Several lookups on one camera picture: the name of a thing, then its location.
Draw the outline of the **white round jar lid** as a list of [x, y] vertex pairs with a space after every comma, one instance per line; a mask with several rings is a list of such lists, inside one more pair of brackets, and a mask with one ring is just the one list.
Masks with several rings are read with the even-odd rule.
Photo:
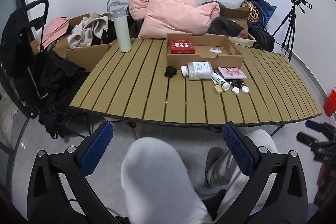
[[241, 90], [243, 93], [249, 93], [249, 88], [247, 86], [242, 86]]

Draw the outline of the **small white round jar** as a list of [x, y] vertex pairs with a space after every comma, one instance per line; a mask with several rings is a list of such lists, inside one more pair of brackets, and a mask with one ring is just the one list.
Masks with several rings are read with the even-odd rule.
[[236, 95], [239, 95], [240, 94], [240, 90], [239, 88], [232, 88], [232, 92]]

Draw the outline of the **black small clip items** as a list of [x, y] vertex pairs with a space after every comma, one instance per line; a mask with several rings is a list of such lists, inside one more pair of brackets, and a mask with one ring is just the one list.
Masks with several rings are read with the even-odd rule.
[[245, 82], [243, 79], [235, 79], [231, 80], [231, 85], [235, 88], [241, 89], [243, 86], [245, 86]]

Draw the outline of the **small tan wooden block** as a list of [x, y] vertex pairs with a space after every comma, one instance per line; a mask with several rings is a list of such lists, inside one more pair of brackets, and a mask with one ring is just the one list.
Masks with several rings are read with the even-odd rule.
[[221, 94], [223, 92], [222, 88], [219, 85], [214, 86], [216, 94]]

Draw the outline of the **pink pouch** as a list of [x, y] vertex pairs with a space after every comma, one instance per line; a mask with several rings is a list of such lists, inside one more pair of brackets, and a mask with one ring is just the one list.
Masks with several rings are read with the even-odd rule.
[[225, 80], [246, 79], [246, 75], [238, 68], [218, 68], [218, 72]]

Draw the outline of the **small white spray bottle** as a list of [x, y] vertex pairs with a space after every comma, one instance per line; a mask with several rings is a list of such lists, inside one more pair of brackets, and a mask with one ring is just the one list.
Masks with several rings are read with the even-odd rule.
[[212, 80], [214, 81], [214, 83], [219, 85], [224, 92], [228, 91], [228, 89], [230, 88], [230, 84], [215, 72], [213, 72]]

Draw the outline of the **large white pill bottle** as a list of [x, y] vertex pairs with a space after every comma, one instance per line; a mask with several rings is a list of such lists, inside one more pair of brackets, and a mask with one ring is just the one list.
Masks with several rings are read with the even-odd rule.
[[181, 73], [190, 81], [208, 80], [213, 76], [213, 68], [208, 61], [192, 62], [181, 66]]

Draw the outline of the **black hair scrunchie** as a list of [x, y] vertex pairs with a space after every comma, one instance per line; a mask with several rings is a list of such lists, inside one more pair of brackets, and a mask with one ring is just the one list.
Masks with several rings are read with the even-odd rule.
[[165, 77], [173, 78], [177, 74], [177, 69], [172, 66], [167, 66], [165, 70]]

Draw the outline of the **red patterned box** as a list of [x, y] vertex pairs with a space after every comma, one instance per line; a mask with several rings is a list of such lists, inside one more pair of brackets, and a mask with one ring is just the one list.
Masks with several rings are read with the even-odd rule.
[[170, 41], [171, 54], [194, 54], [195, 47], [190, 40], [171, 40]]

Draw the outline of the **red object at edge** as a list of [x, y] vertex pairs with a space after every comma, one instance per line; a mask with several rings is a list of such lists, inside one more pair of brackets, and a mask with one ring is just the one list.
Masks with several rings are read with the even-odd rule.
[[332, 89], [325, 104], [323, 106], [324, 112], [328, 117], [331, 117], [336, 112], [336, 91]]

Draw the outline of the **grey sweatpants leg right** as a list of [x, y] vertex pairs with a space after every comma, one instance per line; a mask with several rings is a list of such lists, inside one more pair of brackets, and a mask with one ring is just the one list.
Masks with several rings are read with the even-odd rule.
[[[249, 175], [254, 174], [253, 165], [255, 163], [246, 146], [243, 145], [241, 141], [239, 141], [238, 136], [233, 133], [232, 129], [228, 129], [227, 126], [224, 126], [224, 133], [224, 135], [229, 133], [228, 137], [224, 136], [225, 141], [228, 141], [229, 150], [224, 152], [224, 159], [222, 161], [220, 174], [226, 179], [226, 183], [224, 185], [228, 186], [224, 198], [219, 205], [217, 219], [220, 218], [230, 208], [230, 206], [242, 192], [244, 186], [246, 186], [249, 180]], [[250, 139], [248, 142], [255, 145], [253, 150], [255, 155], [257, 154], [257, 147], [260, 146], [266, 147], [267, 150], [271, 153], [278, 153], [278, 149], [273, 139], [265, 130], [255, 130], [244, 137], [246, 140], [248, 138]], [[269, 175], [265, 184], [265, 188], [262, 191], [260, 198], [256, 202], [253, 212], [256, 209], [261, 209], [266, 203], [275, 178], [275, 173]]]

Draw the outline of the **grey sweatpants leg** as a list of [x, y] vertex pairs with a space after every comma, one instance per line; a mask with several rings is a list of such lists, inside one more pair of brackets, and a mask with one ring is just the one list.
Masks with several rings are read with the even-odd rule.
[[187, 168], [165, 141], [145, 137], [129, 147], [121, 166], [130, 223], [212, 223]]
[[[246, 146], [243, 145], [241, 141], [239, 141], [238, 136], [233, 133], [232, 129], [228, 129], [227, 126], [224, 126], [224, 133], [224, 135], [229, 133], [228, 137], [224, 136], [225, 141], [228, 141], [229, 150], [224, 152], [224, 159], [222, 161], [220, 174], [226, 179], [226, 183], [224, 185], [228, 186], [224, 198], [219, 205], [217, 219], [220, 218], [230, 208], [230, 206], [242, 192], [244, 186], [246, 186], [249, 180], [249, 175], [254, 174], [253, 165], [255, 163]], [[257, 147], [260, 146], [266, 147], [267, 150], [271, 153], [278, 153], [278, 149], [273, 139], [265, 130], [255, 130], [244, 137], [246, 140], [248, 138], [250, 139], [248, 142], [255, 145], [253, 150], [255, 155], [257, 154]], [[266, 203], [275, 178], [275, 173], [269, 175], [265, 184], [265, 188], [262, 191], [260, 198], [256, 202], [253, 212], [256, 209], [261, 209]]]

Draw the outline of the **grey slipper shoe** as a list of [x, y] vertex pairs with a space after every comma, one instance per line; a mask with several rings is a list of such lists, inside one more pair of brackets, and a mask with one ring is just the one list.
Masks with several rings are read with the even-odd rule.
[[207, 188], [222, 186], [226, 183], [225, 177], [220, 173], [224, 151], [219, 147], [212, 147], [207, 154], [205, 168], [205, 185]]

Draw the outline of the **grey sweatpants leg left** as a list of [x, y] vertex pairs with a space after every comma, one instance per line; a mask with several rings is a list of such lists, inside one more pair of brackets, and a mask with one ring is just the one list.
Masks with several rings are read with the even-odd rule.
[[121, 166], [130, 223], [212, 223], [187, 168], [165, 141], [145, 137], [129, 147]]

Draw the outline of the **black folding cart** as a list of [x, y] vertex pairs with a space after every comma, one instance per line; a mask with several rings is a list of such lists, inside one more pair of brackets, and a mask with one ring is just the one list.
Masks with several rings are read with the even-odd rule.
[[44, 28], [48, 11], [48, 0], [37, 0], [12, 12], [2, 33], [1, 65], [28, 117], [37, 118], [57, 139], [75, 134], [68, 125], [81, 114], [70, 103], [88, 72], [43, 46], [33, 52], [30, 31]]

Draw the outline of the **shallow cardboard tray box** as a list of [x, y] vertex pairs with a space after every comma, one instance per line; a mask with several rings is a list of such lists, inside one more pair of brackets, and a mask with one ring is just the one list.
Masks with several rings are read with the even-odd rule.
[[[194, 54], [171, 54], [171, 40], [190, 40], [195, 47]], [[220, 48], [222, 53], [213, 53], [210, 48]], [[180, 69], [190, 62], [209, 61], [216, 68], [240, 68], [244, 61], [243, 54], [226, 36], [204, 34], [168, 34], [167, 35], [167, 65]]]

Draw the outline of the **hello sticker upper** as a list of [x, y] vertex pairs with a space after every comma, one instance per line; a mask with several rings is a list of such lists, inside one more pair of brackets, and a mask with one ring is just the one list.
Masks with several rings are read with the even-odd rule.
[[210, 48], [210, 51], [213, 53], [222, 53], [222, 50], [220, 48]]

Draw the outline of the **folding slatted wooden table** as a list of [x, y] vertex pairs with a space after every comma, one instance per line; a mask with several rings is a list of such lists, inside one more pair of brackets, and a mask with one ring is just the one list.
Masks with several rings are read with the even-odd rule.
[[117, 43], [94, 67], [71, 102], [73, 108], [105, 117], [181, 126], [281, 126], [317, 117], [321, 109], [284, 56], [241, 47], [248, 93], [218, 94], [211, 80], [165, 76], [167, 42]]

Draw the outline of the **large cardboard box left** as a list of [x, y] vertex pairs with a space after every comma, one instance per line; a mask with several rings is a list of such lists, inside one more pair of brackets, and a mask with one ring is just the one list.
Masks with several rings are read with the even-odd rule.
[[[115, 44], [114, 41], [116, 40], [116, 35], [113, 29], [113, 20], [110, 20], [108, 22], [108, 30], [103, 32], [101, 39], [94, 37], [91, 46], [70, 49], [67, 38], [70, 36], [73, 28], [81, 22], [84, 16], [89, 17], [90, 14], [80, 15], [72, 19], [69, 18], [70, 25], [66, 34], [57, 39], [55, 42], [52, 42], [47, 48], [45, 48], [45, 50], [53, 51], [59, 57], [72, 61], [78, 66], [84, 68], [86, 71], [90, 72]], [[33, 42], [30, 42], [33, 53], [38, 53], [40, 43], [41, 39], [35, 39]]]

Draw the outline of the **woven rattan basket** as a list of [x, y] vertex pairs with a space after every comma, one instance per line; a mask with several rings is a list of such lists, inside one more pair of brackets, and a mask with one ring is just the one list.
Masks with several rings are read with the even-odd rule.
[[248, 20], [251, 22], [258, 22], [260, 19], [260, 12], [256, 5], [252, 2], [244, 1], [240, 5], [241, 7], [247, 7], [249, 10]]

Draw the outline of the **blue bag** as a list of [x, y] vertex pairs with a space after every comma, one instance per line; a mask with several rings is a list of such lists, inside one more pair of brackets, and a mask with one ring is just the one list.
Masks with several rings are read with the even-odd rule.
[[262, 26], [266, 27], [269, 20], [272, 18], [274, 12], [276, 11], [277, 7], [269, 4], [267, 1], [264, 0], [245, 0], [245, 1], [252, 3], [252, 5], [256, 7], [260, 15], [258, 22]]

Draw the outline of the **cardboard box right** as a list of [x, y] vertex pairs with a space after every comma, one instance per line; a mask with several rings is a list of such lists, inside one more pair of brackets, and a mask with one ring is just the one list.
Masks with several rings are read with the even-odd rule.
[[255, 39], [248, 33], [248, 15], [249, 10], [247, 7], [239, 7], [238, 9], [226, 9], [224, 11], [224, 16], [232, 20], [233, 22], [242, 26], [243, 30], [238, 34], [237, 37], [229, 36], [228, 38], [234, 44], [239, 44], [241, 46], [252, 47]]

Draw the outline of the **black garment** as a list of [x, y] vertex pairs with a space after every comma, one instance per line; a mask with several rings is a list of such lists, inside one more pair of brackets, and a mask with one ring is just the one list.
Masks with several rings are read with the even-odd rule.
[[237, 37], [242, 30], [242, 26], [220, 15], [211, 22], [207, 33]]

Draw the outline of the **beige crumpled clothes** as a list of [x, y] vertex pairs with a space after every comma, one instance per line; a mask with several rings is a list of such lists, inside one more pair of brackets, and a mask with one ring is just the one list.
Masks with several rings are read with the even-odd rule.
[[69, 48], [91, 46], [94, 37], [101, 39], [103, 32], [108, 30], [108, 22], [110, 20], [112, 20], [112, 13], [110, 12], [103, 14], [93, 12], [89, 17], [84, 16], [67, 38]]

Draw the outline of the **pink backpack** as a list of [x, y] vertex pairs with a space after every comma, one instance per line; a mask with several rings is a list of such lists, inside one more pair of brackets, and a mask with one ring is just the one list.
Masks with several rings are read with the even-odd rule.
[[39, 51], [47, 48], [52, 42], [64, 36], [70, 25], [70, 20], [67, 17], [56, 17], [52, 19], [43, 31]]

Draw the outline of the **tall white thermos bottle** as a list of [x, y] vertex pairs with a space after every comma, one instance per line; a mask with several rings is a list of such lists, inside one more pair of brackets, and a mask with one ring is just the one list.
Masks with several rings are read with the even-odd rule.
[[129, 52], [131, 50], [129, 27], [127, 23], [127, 10], [125, 7], [121, 7], [112, 11], [112, 19], [114, 23], [114, 29], [116, 31], [117, 42], [119, 50], [122, 53]]

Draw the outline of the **pink puffy duvet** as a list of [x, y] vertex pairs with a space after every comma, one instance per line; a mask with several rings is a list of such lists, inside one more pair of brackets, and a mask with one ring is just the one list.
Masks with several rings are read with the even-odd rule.
[[143, 21], [140, 39], [163, 39], [168, 34], [205, 34], [220, 6], [199, 5], [198, 0], [129, 0], [129, 12], [135, 21]]

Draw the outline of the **white metal frame chair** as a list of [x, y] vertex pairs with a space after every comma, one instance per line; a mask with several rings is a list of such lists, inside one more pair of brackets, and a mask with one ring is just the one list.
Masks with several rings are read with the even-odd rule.
[[124, 9], [127, 10], [128, 0], [108, 0], [106, 3], [106, 11], [113, 13], [115, 10]]

